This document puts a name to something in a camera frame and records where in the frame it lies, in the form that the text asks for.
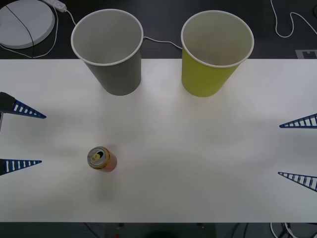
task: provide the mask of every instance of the orange can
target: orange can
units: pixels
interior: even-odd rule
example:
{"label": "orange can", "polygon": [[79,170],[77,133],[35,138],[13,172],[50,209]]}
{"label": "orange can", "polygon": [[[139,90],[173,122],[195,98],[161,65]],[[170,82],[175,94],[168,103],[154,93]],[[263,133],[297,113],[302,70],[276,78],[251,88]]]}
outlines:
{"label": "orange can", "polygon": [[103,172],[111,172],[117,166],[116,156],[102,146],[89,151],[87,162],[91,168]]}

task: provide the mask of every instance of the cup rim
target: cup rim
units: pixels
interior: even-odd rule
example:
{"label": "cup rim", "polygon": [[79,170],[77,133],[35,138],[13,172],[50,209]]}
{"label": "cup rim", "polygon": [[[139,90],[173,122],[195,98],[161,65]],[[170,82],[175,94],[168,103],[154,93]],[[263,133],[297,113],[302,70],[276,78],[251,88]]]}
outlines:
{"label": "cup rim", "polygon": [[[76,51],[76,49],[75,49],[75,47],[74,47],[74,42],[73,42],[73,40],[74,40],[74,33],[75,33],[77,27],[80,25],[80,23],[83,22],[86,18],[90,17],[91,15],[95,15],[95,14],[97,14],[97,13],[99,13],[99,12],[102,12],[102,11],[117,11],[117,12],[125,13],[125,14],[131,16],[131,17],[139,24],[140,29],[141,29],[141,40],[140,40],[139,45],[138,45],[137,48],[135,49],[135,51],[132,52],[132,53],[131,53],[129,56],[127,56],[126,58],[121,59],[121,60],[119,60],[119,61],[117,61],[117,62],[113,62],[113,63],[94,63],[94,62],[91,62],[91,61],[89,61],[89,60],[86,60],[86,59],[82,58],[82,57],[77,53],[77,51]],[[88,64],[91,64],[91,65],[95,65],[95,66],[111,66],[111,65],[116,65],[116,64],[125,62],[126,60],[128,60],[128,59],[130,59],[132,56],[134,56],[134,55],[137,53],[137,51],[140,49],[141,45],[142,45],[143,36],[144,36],[144,33],[143,33],[142,25],[141,25],[140,21],[139,21],[134,15],[132,15],[132,14],[126,12],[126,11],[119,10],[119,9],[102,9],[102,10],[94,11],[94,12],[92,12],[92,13],[86,15],[85,17],[83,17],[83,18],[76,24],[76,26],[74,27],[74,29],[73,29],[73,31],[72,31],[72,33],[71,33],[70,43],[71,43],[71,47],[72,47],[72,49],[73,49],[73,52],[74,52],[74,53],[76,54],[76,56],[77,56],[79,59],[81,59],[83,62],[88,63]]]}
{"label": "cup rim", "polygon": [[[185,43],[184,43],[184,39],[183,39],[183,34],[184,34],[184,29],[186,27],[186,25],[188,24],[188,22],[190,22],[193,18],[195,18],[196,16],[198,15],[201,15],[201,14],[204,14],[204,13],[207,13],[207,12],[221,12],[221,13],[224,13],[226,15],[230,15],[230,16],[233,16],[235,17],[237,20],[239,20],[240,22],[242,22],[242,24],[244,24],[247,29],[249,30],[251,36],[252,36],[252,42],[251,42],[251,48],[250,48],[250,51],[249,53],[242,59],[240,60],[239,62],[236,62],[236,63],[233,63],[233,64],[229,64],[229,65],[214,65],[214,64],[209,64],[209,63],[206,63],[206,62],[203,62],[202,60],[196,58],[195,56],[193,56],[192,53],[190,53],[190,51],[187,49]],[[182,31],[181,31],[181,41],[182,41],[182,45],[183,45],[183,48],[185,49],[185,51],[190,55],[191,58],[193,58],[195,61],[199,62],[199,63],[202,63],[206,66],[209,66],[209,67],[214,67],[214,68],[230,68],[230,67],[234,67],[234,66],[237,66],[239,64],[241,64],[243,61],[245,61],[249,56],[250,54],[252,53],[253,51],[253,47],[254,47],[254,36],[253,36],[253,33],[250,29],[250,27],[238,16],[234,15],[234,14],[231,14],[229,12],[226,12],[226,11],[219,11],[219,10],[208,10],[208,11],[202,11],[202,12],[199,12],[199,13],[196,13],[195,15],[191,16],[186,22],[185,24],[183,25],[183,28],[182,28]]]}

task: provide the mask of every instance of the white table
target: white table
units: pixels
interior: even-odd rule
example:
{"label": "white table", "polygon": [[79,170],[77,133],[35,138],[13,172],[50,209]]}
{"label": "white table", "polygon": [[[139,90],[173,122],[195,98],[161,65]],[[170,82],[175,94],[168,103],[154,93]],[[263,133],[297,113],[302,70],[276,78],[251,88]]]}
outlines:
{"label": "white table", "polygon": [[[108,94],[80,60],[0,60],[0,91],[47,116],[4,115],[0,158],[42,160],[0,177],[0,222],[312,222],[317,193],[317,60],[244,62],[198,98],[180,59],[145,59],[142,83]],[[111,173],[87,154],[104,145]]]}

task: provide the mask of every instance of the striped gripper pad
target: striped gripper pad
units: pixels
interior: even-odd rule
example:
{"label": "striped gripper pad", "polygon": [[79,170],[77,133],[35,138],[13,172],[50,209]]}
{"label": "striped gripper pad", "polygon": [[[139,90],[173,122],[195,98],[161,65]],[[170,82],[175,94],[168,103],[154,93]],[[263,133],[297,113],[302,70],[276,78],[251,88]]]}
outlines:
{"label": "striped gripper pad", "polygon": [[17,170],[41,163],[41,160],[4,160],[4,173],[8,174]]}
{"label": "striped gripper pad", "polygon": [[18,114],[18,115],[23,115],[23,116],[29,116],[29,117],[34,117],[34,118],[46,118],[45,115],[42,113],[38,112],[37,110],[34,110],[33,108],[29,107],[28,105],[25,105],[24,103],[16,100],[15,103],[13,104],[12,108],[12,113]]}
{"label": "striped gripper pad", "polygon": [[317,128],[317,114],[310,115],[308,117],[299,118],[297,120],[290,121],[282,124],[280,128]]}
{"label": "striped gripper pad", "polygon": [[307,175],[296,175],[296,174],[289,174],[284,172],[278,172],[279,175],[292,180],[295,183],[300,184],[306,188],[309,188],[313,191],[317,191],[317,177],[307,176]]}

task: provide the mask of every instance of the white cable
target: white cable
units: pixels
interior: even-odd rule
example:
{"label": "white cable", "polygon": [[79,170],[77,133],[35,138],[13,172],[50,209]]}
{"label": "white cable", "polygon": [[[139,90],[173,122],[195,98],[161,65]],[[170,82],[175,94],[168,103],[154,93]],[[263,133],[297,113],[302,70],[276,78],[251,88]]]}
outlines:
{"label": "white cable", "polygon": [[3,47],[2,45],[0,45],[0,47],[1,47],[2,49],[6,50],[6,51],[11,51],[11,52],[17,53],[17,54],[19,54],[19,55],[26,56],[27,58],[32,58],[31,56],[27,56],[27,55],[22,54],[22,53],[19,53],[19,52],[17,52],[17,51],[13,51],[13,50],[7,49],[7,48]]}
{"label": "white cable", "polygon": [[52,50],[52,49],[54,48],[54,46],[55,46],[56,39],[57,39],[57,30],[58,30],[58,15],[57,15],[57,11],[56,11],[55,7],[53,7],[53,8],[54,8],[54,11],[55,11],[55,13],[56,13],[56,18],[57,18],[57,21],[56,21],[56,32],[55,32],[55,40],[54,40],[54,44],[53,44],[52,48],[50,48],[50,50],[49,50],[49,51],[47,51],[47,53],[46,53],[46,54],[41,55],[41,56],[36,56],[36,57],[33,57],[34,59],[35,59],[35,58],[40,58],[40,57],[46,56],[49,52],[51,52],[51,50]]}
{"label": "white cable", "polygon": [[150,40],[150,41],[155,41],[155,42],[159,42],[159,43],[169,43],[169,44],[172,44],[172,45],[174,45],[175,47],[179,48],[180,50],[183,49],[183,48],[181,48],[180,46],[174,44],[174,43],[171,42],[171,41],[158,41],[158,40],[154,40],[154,39],[152,39],[152,38],[150,38],[150,37],[147,37],[147,36],[145,36],[144,38],[145,38],[145,39],[148,39],[148,40]]}
{"label": "white cable", "polygon": [[72,19],[73,22],[74,22],[74,25],[76,25],[76,22],[74,21],[73,15],[70,13],[70,11],[68,11],[68,10],[65,10],[65,11],[68,12],[68,14],[70,15],[71,19]]}
{"label": "white cable", "polygon": [[[54,8],[54,10],[55,10],[55,13],[56,13],[56,17],[57,17],[57,21],[56,21],[56,33],[55,33],[55,40],[54,40],[54,44],[53,44],[53,46],[50,48],[50,50],[49,51],[47,51],[47,53],[46,54],[44,54],[44,55],[41,55],[41,56],[35,56],[35,57],[33,57],[33,59],[35,59],[35,58],[40,58],[40,57],[43,57],[43,56],[46,56],[53,48],[54,48],[54,46],[55,46],[55,43],[56,43],[56,39],[57,39],[57,30],[58,30],[58,15],[57,15],[57,11],[56,11],[56,9],[55,9],[55,7],[53,7]],[[0,47],[1,48],[3,48],[4,50],[6,50],[6,51],[11,51],[11,52],[14,52],[14,53],[17,53],[17,54],[19,54],[19,55],[22,55],[22,56],[26,56],[27,58],[32,58],[31,56],[27,56],[27,55],[25,55],[25,54],[22,54],[22,53],[19,53],[19,52],[17,52],[17,51],[13,51],[13,50],[10,50],[10,49],[7,49],[7,48],[5,48],[5,47],[3,47],[2,45],[0,45]]]}
{"label": "white cable", "polygon": [[300,17],[311,27],[311,29],[312,29],[312,30],[315,32],[315,34],[317,35],[317,32],[315,31],[315,29],[308,23],[308,21],[307,21],[304,17],[302,17],[302,16],[301,16],[300,14],[298,14],[298,13],[291,12],[289,15],[290,15],[291,20],[292,20],[292,32],[291,32],[291,34],[289,34],[288,36],[281,36],[281,35],[277,32],[277,16],[276,16],[276,12],[275,12],[275,9],[274,9],[272,0],[271,0],[271,6],[272,6],[272,9],[273,9],[273,12],[274,12],[274,15],[275,15],[275,21],[276,21],[276,23],[275,23],[275,32],[277,33],[277,35],[278,35],[279,37],[288,38],[288,37],[290,37],[290,36],[293,34],[293,32],[294,32],[294,21],[293,21],[292,14],[295,14],[295,15],[297,15],[297,16],[300,16]]}
{"label": "white cable", "polygon": [[288,233],[291,235],[292,238],[298,238],[296,236],[294,236],[294,234],[292,233],[291,229],[288,228],[287,224],[284,223],[286,230],[288,231]]}
{"label": "white cable", "polygon": [[274,231],[273,231],[272,222],[269,224],[269,227],[271,228],[271,232],[272,232],[273,236],[274,236],[275,238],[278,238],[277,235],[276,235],[276,234],[274,233]]}

